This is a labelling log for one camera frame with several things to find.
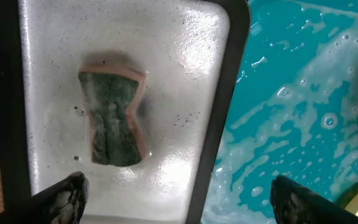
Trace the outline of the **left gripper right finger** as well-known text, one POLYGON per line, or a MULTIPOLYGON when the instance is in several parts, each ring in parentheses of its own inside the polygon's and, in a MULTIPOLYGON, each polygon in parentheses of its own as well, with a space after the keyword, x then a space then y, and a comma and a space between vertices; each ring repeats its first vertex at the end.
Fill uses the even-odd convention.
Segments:
POLYGON ((283 175, 272 181, 270 204, 278 224, 358 224, 356 215, 283 175))

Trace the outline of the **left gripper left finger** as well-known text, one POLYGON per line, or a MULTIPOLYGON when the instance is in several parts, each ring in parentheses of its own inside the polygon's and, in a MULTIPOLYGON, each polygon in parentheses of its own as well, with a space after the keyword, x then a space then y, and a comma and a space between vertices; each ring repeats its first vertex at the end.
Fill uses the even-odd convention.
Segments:
POLYGON ((88 201, 89 182, 78 171, 0 213, 0 224, 79 224, 88 201))

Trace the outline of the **green and pink sponge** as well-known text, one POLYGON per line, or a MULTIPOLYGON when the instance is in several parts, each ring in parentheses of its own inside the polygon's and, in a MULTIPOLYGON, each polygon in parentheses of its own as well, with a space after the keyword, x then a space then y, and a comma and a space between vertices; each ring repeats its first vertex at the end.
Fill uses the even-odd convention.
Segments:
POLYGON ((90 122, 91 160, 116 167, 133 166, 146 156, 136 111, 145 75, 117 65, 86 65, 79 71, 90 122))

